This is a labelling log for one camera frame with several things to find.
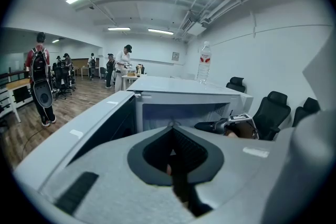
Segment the black cap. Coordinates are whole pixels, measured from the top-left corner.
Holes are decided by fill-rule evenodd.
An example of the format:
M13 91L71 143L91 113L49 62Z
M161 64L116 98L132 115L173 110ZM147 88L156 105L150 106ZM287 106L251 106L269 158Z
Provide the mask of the black cap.
M127 49L127 51L129 53L132 53L132 46L131 45L126 45L124 48Z
M37 43L44 43L46 40L46 34L44 32L40 32L37 34L36 41Z

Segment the plastic bottle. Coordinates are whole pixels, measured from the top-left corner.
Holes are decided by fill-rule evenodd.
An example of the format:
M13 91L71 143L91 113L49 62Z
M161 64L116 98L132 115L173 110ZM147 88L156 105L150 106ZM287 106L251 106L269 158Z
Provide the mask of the plastic bottle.
M200 63L198 65L197 80L200 83L206 83L209 76L210 64L211 64L211 49L208 41L204 42L204 47L201 51Z

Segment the floor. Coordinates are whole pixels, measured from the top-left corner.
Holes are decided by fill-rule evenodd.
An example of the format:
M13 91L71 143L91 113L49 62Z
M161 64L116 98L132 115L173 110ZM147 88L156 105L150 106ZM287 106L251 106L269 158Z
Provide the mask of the floor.
M11 169L15 169L34 148L52 135L53 132L114 93L114 86L111 89L106 89L106 82L103 79L95 78L93 81L90 81L88 77L83 77L83 79L76 77L76 79L75 92L72 95L67 94L66 100L60 96L53 102L52 107L57 122L50 127L41 125L41 119L34 103L18 109L21 123L17 122L13 113L5 117L10 128L2 135L2 147Z

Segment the person in red shirt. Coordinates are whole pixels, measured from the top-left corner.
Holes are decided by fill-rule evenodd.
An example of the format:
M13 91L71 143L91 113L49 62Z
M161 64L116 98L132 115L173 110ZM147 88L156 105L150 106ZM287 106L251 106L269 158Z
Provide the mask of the person in red shirt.
M43 43L46 39L46 35L45 33L43 32L40 32L38 33L37 35L37 44L36 44L36 49L37 51L41 51L43 50ZM47 65L50 65L50 60L49 60L49 52L48 50L46 49L45 50L45 56L46 56L46 60L47 60ZM34 52L31 50L28 55L27 55L27 60L26 60L26 67L30 69L31 71L31 66L32 66L32 60L33 60L33 57L34 57ZM42 121L42 125L44 127L49 127L50 126L50 123L55 123L56 122L56 116L54 115L54 112L52 110L52 107L53 106L50 106L49 108L43 108L39 102L37 101L36 99L36 96L35 96L35 93L33 92L33 89L34 89L34 82L32 81L31 79L31 75L30 74L30 90L31 90L31 96L33 97L33 101L35 103L35 106L36 106L36 109L37 109L37 112L38 114L40 114L41 116L41 121Z

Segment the bottle label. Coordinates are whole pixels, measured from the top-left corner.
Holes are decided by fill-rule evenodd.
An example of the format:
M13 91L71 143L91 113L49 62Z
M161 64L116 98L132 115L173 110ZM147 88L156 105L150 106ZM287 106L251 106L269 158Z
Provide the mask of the bottle label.
M200 58L199 62L206 63L206 64L210 65L210 55L208 55L208 54L201 54L201 58Z

